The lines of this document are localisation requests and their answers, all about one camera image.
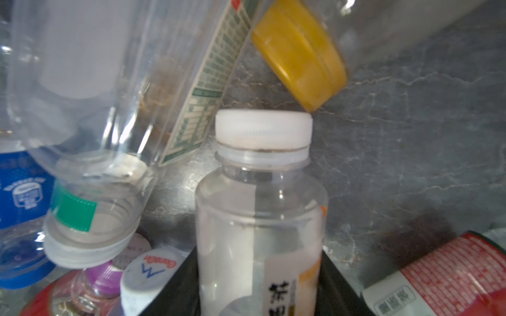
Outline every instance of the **upside-down bottle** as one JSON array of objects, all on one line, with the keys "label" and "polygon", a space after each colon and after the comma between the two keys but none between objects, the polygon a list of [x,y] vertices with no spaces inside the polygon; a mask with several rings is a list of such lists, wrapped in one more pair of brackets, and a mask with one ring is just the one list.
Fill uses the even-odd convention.
[{"label": "upside-down bottle", "polygon": [[57,178],[51,261],[86,268],[125,247],[164,167],[202,144],[259,2],[15,2],[10,116]]},{"label": "upside-down bottle", "polygon": [[251,36],[308,112],[354,69],[416,43],[485,0],[276,0]]}]

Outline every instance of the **bottle cap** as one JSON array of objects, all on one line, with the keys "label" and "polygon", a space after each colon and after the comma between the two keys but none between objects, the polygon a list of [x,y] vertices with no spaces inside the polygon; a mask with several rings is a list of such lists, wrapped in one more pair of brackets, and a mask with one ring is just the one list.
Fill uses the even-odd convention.
[{"label": "bottle cap", "polygon": [[32,233],[0,245],[0,287],[24,288],[53,271],[55,264],[48,260],[42,249],[43,237],[40,233]]},{"label": "bottle cap", "polygon": [[299,0],[277,0],[251,35],[278,78],[308,112],[344,88],[347,74],[331,39]]},{"label": "bottle cap", "polygon": [[55,264],[68,269],[85,269],[103,264],[115,256],[128,245],[135,231],[129,235],[103,247],[79,247],[70,243],[66,238],[59,236],[59,232],[53,229],[53,214],[48,212],[44,218],[44,251],[46,256]]},{"label": "bottle cap", "polygon": [[86,269],[86,277],[94,290],[106,295],[119,294],[119,282],[123,270],[112,264],[112,260]]},{"label": "bottle cap", "polygon": [[135,233],[128,246],[111,261],[86,270],[90,285],[102,294],[119,294],[119,282],[124,269],[139,255],[151,250],[151,245],[142,235]]},{"label": "bottle cap", "polygon": [[227,109],[216,114],[216,140],[241,150],[293,151],[311,144],[313,118],[308,113]]},{"label": "bottle cap", "polygon": [[132,261],[121,278],[124,315],[139,315],[160,293],[183,261],[183,255],[175,248],[154,249]]}]

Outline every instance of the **stone countertop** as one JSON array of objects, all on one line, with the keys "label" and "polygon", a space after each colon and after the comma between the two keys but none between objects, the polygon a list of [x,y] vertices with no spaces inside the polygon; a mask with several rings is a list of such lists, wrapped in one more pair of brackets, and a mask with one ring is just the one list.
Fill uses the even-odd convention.
[{"label": "stone countertop", "polygon": [[[357,69],[314,113],[308,172],[329,192],[325,250],[360,292],[506,205],[506,2],[490,0],[413,48]],[[248,44],[223,107],[302,110]],[[193,194],[211,136],[155,189],[141,228],[195,245]]]}]

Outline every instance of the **blue bottle cap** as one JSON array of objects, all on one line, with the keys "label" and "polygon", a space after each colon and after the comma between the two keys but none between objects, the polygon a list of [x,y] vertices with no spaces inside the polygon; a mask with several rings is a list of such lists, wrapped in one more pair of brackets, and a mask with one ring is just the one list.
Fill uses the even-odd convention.
[{"label": "blue bottle cap", "polygon": [[20,289],[45,278],[55,264],[42,248],[41,233],[10,239],[0,245],[0,287]]}]

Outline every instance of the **clear plastic bottle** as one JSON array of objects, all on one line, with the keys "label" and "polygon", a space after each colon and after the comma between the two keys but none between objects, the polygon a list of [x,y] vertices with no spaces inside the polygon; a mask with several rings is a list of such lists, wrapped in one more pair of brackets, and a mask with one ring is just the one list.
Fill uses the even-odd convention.
[{"label": "clear plastic bottle", "polygon": [[293,96],[313,112],[346,85],[356,67],[421,40],[483,2],[276,0],[251,38]]},{"label": "clear plastic bottle", "polygon": [[303,172],[311,132],[307,113],[218,111],[223,165],[195,193],[202,315],[314,313],[328,197]]},{"label": "clear plastic bottle", "polygon": [[15,2],[10,115],[58,180],[52,261],[94,266],[126,245],[162,168],[202,144],[259,3]]},{"label": "clear plastic bottle", "polygon": [[0,19],[0,287],[18,289],[55,268],[44,254],[41,233],[54,178],[30,157],[8,121],[9,41],[10,26]]},{"label": "clear plastic bottle", "polygon": [[20,316],[107,316],[119,302],[122,271],[112,262],[73,270],[43,289]]}]

